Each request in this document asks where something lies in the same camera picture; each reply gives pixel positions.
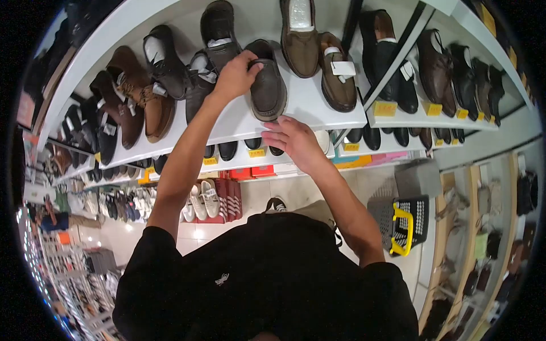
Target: floor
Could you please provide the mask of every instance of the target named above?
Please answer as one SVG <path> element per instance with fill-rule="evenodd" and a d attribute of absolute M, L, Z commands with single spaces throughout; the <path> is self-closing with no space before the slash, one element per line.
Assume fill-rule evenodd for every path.
<path fill-rule="evenodd" d="M 357 198 L 364 204 L 373 196 L 385 196 L 392 193 L 395 188 L 393 167 L 343 171 L 342 175 Z M 178 251 L 186 255 L 229 229 L 245 224 L 249 216 L 264 211 L 267 201 L 273 196 L 279 195 L 287 204 L 289 211 L 323 199 L 317 186 L 308 176 L 242 183 L 241 192 L 244 214 L 242 219 L 222 225 L 181 223 L 176 243 Z M 89 247 L 100 245 L 113 250 L 117 264 L 124 265 L 129 261 L 145 227 L 145 224 L 126 224 L 107 218 L 100 230 L 81 228 L 80 234 L 82 242 Z M 345 242 L 340 251 L 354 262 L 358 262 L 357 257 Z M 421 245 L 412 248 L 407 257 L 391 258 L 385 252 L 385 259 L 400 268 L 412 299 L 417 286 L 421 253 Z"/>

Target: hand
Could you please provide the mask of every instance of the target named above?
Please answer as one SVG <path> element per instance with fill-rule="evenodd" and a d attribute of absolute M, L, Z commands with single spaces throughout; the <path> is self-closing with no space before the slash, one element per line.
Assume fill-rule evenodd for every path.
<path fill-rule="evenodd" d="M 213 92 L 227 102 L 247 93 L 258 72 L 264 68 L 264 64 L 256 63 L 248 70 L 248 63 L 254 59 L 258 57 L 245 50 L 229 61 L 220 72 Z"/>
<path fill-rule="evenodd" d="M 265 123 L 271 131 L 263 131 L 262 138 L 268 146 L 276 147 L 286 152 L 300 170 L 311 177 L 320 171 L 329 161 L 318 145 L 313 131 L 305 123 L 297 119 L 280 116 L 278 123 Z"/>

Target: shopping basket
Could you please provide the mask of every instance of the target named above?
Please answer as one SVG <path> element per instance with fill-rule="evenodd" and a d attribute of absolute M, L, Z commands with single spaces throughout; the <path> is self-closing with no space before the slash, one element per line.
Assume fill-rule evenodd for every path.
<path fill-rule="evenodd" d="M 379 225 L 383 248 L 391 256 L 407 256 L 412 247 L 426 241 L 428 195 L 410 199 L 382 198 L 368 202 L 367 208 Z"/>

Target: dark brown shoe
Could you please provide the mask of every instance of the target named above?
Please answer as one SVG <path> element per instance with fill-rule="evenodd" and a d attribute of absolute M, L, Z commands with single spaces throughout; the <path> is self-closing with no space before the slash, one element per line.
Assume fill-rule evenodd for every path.
<path fill-rule="evenodd" d="M 338 76 L 332 72 L 330 62 L 346 62 L 347 55 L 343 52 L 340 40 L 330 32 L 324 32 L 319 36 L 321 52 L 318 63 L 322 68 L 321 88 L 326 101 L 332 108 L 340 112 L 353 111 L 357 104 L 357 90 L 354 87 L 354 78 L 349 78 L 342 83 Z M 324 55 L 324 51 L 334 47 L 338 52 Z"/>
<path fill-rule="evenodd" d="M 428 29 L 417 39 L 419 49 L 419 76 L 423 90 L 430 101 L 442 103 L 446 87 L 451 84 L 453 61 L 444 54 L 437 29 Z"/>
<path fill-rule="evenodd" d="M 309 16 L 311 25 L 316 27 L 314 22 L 314 1 L 309 1 Z M 314 76 L 318 68 L 318 32 L 316 29 L 307 32 L 294 31 L 290 28 L 290 0 L 281 0 L 282 54 L 292 71 L 300 78 Z"/>

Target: man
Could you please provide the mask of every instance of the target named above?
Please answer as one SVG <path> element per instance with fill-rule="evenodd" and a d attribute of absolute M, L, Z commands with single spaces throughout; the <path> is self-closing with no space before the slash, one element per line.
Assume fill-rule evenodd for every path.
<path fill-rule="evenodd" d="M 176 250 L 180 211 L 210 131 L 222 109 L 248 92 L 263 67 L 247 71 L 256 58 L 243 51 L 222 69 L 165 164 L 147 228 L 119 282 L 115 325 L 129 341 L 416 340 L 417 316 L 400 270 L 385 262 L 377 223 L 311 129 L 288 116 L 265 123 L 264 142 L 311 176 L 328 211 L 319 202 L 302 214 L 284 212 L 271 200 L 268 213 L 277 213 L 251 216 L 184 257 Z M 328 217 L 359 266 L 336 248 Z"/>

